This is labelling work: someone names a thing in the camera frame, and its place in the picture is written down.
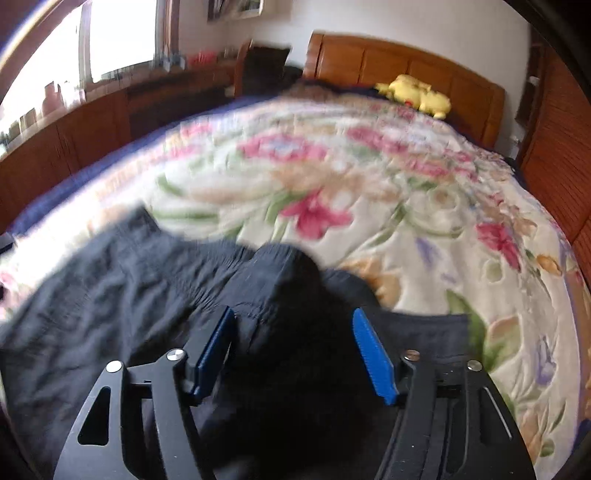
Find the black jacket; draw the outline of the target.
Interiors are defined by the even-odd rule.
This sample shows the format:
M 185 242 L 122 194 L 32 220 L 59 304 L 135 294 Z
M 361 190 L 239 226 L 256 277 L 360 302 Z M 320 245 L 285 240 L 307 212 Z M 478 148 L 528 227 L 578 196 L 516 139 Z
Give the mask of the black jacket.
M 463 315 L 386 308 L 290 245 L 137 209 L 1 329 L 5 479 L 443 479 L 465 463 Z

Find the navy blue velvet blanket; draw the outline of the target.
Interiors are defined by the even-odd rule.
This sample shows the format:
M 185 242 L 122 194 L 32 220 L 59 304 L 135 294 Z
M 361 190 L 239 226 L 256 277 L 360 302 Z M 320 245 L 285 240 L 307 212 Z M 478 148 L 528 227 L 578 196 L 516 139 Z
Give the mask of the navy blue velvet blanket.
M 217 98 L 205 95 L 195 106 L 187 107 L 179 113 L 173 113 L 171 103 L 163 107 L 150 107 L 146 113 L 131 116 L 131 134 L 133 140 L 103 156 L 90 166 L 84 167 L 64 180 L 51 186 L 35 199 L 27 201 L 16 216 L 1 223 L 1 232 L 13 236 L 24 235 L 37 225 L 49 212 L 73 196 L 83 186 L 98 177 L 105 170 L 122 160 L 126 155 L 150 145 L 162 138 L 165 132 L 176 127 L 184 120 L 197 119 L 200 116 L 228 113 L 246 106 L 270 100 L 276 94 L 246 95 L 238 99 Z

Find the floral bed blanket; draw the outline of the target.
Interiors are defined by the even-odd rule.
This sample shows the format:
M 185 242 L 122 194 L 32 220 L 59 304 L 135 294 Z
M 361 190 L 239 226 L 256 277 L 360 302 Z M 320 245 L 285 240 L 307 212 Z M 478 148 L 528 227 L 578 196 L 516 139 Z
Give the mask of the floral bed blanket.
M 297 245 L 396 311 L 467 314 L 537 476 L 566 464 L 590 414 L 590 294 L 556 220 L 499 154 L 351 94 L 184 120 L 15 236 L 2 317 L 138 205 L 185 238 Z

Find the long wooden desk cabinet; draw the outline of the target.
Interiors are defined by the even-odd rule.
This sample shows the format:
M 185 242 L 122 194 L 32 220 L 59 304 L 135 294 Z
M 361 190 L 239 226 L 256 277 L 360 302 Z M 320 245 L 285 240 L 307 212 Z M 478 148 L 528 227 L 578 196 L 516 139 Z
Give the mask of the long wooden desk cabinet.
M 107 154 L 223 102 L 235 61 L 101 82 L 86 100 L 25 130 L 1 157 L 1 229 L 35 199 Z

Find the wooden slatted wardrobe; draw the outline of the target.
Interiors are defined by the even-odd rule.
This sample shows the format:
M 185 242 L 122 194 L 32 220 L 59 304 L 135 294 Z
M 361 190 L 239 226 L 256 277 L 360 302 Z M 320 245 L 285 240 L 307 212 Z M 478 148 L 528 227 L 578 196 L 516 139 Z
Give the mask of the wooden slatted wardrobe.
M 543 42 L 537 108 L 521 153 L 529 191 L 556 220 L 590 279 L 590 102 Z

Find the pink bottle on desk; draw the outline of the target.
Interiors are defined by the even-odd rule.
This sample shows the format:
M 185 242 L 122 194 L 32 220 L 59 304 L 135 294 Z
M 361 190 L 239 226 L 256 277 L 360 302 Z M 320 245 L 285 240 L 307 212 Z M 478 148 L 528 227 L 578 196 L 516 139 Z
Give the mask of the pink bottle on desk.
M 44 99 L 42 102 L 42 114 L 47 116 L 50 113 L 61 109 L 64 106 L 61 94 L 61 86 L 55 82 L 50 82 L 44 87 Z

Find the yellow plush toy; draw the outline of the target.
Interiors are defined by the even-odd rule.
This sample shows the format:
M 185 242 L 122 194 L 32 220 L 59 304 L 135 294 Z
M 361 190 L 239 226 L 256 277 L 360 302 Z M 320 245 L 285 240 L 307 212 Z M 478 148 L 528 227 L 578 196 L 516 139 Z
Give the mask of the yellow plush toy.
M 401 74 L 391 83 L 377 83 L 375 89 L 379 95 L 435 119 L 444 120 L 452 110 L 448 96 L 410 75 Z

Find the red basket on desk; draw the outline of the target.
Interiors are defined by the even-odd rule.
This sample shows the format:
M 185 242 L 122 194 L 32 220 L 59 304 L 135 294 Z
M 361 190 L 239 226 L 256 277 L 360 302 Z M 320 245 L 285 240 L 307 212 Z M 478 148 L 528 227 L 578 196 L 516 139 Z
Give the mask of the red basket on desk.
M 211 50 L 202 50 L 195 54 L 188 55 L 187 66 L 190 69 L 197 69 L 217 62 L 217 53 Z

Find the wooden chair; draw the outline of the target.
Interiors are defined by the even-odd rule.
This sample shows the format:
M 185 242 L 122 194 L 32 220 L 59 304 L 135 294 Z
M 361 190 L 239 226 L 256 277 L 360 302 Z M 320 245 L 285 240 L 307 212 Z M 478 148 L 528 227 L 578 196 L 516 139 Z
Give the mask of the wooden chair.
M 303 77 L 303 68 L 287 62 L 291 47 L 247 40 L 238 50 L 233 97 L 274 95 Z

